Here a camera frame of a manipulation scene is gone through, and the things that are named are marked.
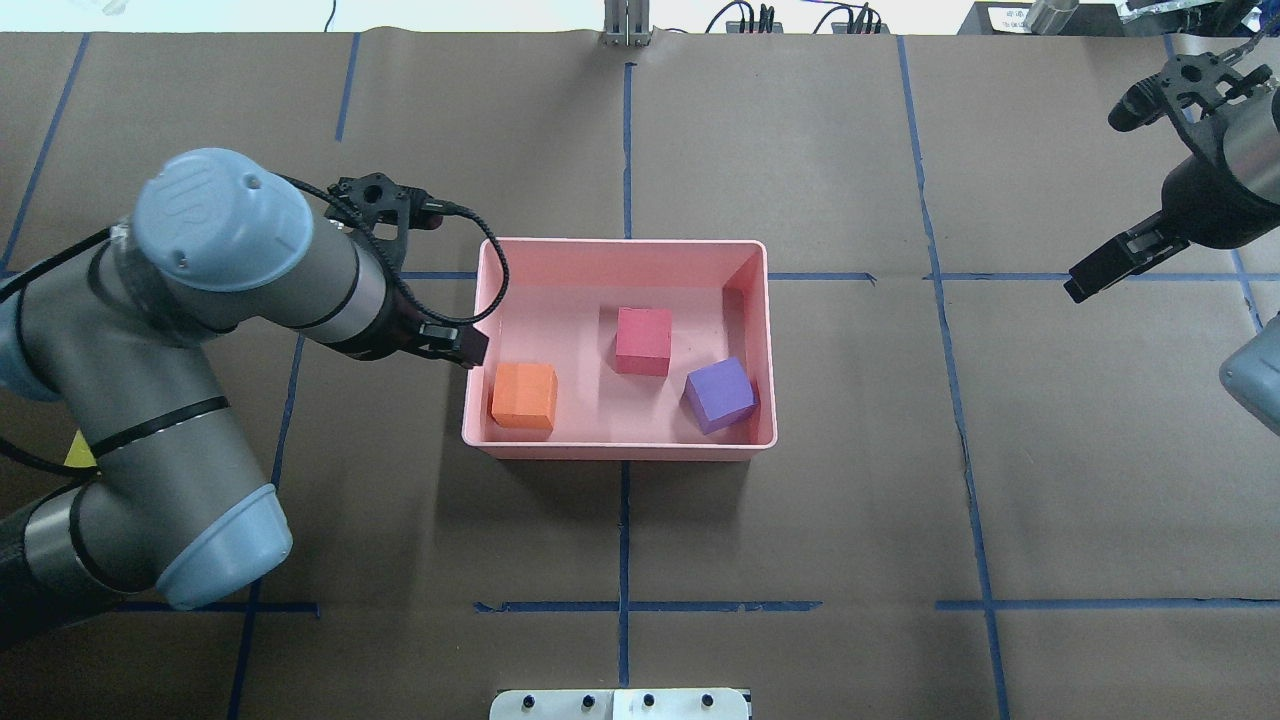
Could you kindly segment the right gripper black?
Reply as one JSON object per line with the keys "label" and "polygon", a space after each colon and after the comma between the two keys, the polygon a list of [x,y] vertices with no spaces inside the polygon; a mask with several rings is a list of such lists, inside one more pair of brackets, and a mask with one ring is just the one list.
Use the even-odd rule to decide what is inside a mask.
{"label": "right gripper black", "polygon": [[1083,304],[1116,283],[1174,258],[1190,245],[1239,249],[1277,228],[1277,204],[1239,181],[1224,150],[1192,156],[1161,188],[1161,209],[1115,234],[1068,272],[1064,290]]}

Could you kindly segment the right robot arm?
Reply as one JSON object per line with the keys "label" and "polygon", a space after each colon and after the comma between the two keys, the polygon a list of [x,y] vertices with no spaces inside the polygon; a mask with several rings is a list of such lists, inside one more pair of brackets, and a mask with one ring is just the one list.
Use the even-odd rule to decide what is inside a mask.
{"label": "right robot arm", "polygon": [[[1256,94],[1190,122],[1179,102],[1161,109],[1156,100],[1137,97],[1144,87],[1132,88],[1134,97],[1117,102],[1108,123],[1130,132],[1169,117],[1189,155],[1165,177],[1160,208],[1152,215],[1106,240],[1062,274],[1064,292],[1075,304],[1192,246],[1235,254],[1257,240],[1277,240],[1277,94]],[[1270,320],[1263,322],[1261,313],[1254,320],[1256,333],[1216,373],[1224,392],[1277,437],[1277,311]],[[1178,336],[1171,350],[1134,350],[1139,359],[1125,377],[1149,378],[1139,380],[1146,389],[1167,389],[1166,372],[1181,351],[1202,345],[1201,334]]]}

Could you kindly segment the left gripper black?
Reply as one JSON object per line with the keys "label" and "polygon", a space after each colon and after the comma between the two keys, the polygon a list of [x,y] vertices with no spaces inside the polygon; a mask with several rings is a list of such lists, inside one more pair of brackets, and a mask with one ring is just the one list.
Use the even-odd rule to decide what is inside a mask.
{"label": "left gripper black", "polygon": [[378,314],[365,329],[348,340],[332,342],[330,350],[358,361],[376,361],[420,347],[420,356],[481,366],[489,337],[475,325],[442,325],[420,313],[399,290],[390,290]]}

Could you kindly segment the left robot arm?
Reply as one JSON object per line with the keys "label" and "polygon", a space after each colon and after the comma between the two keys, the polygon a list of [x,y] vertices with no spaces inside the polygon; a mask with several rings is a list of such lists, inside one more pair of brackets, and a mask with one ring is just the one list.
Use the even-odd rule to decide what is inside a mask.
{"label": "left robot arm", "polygon": [[289,555],[276,496],[204,352],[260,318],[360,361],[398,352],[470,369],[480,322],[422,305],[401,269],[411,231],[481,218],[383,174],[328,190],[229,149],[195,149],[129,214],[3,283],[3,387],[64,402],[92,456],[3,455],[69,484],[3,520],[3,648],[156,591],[214,603]]}

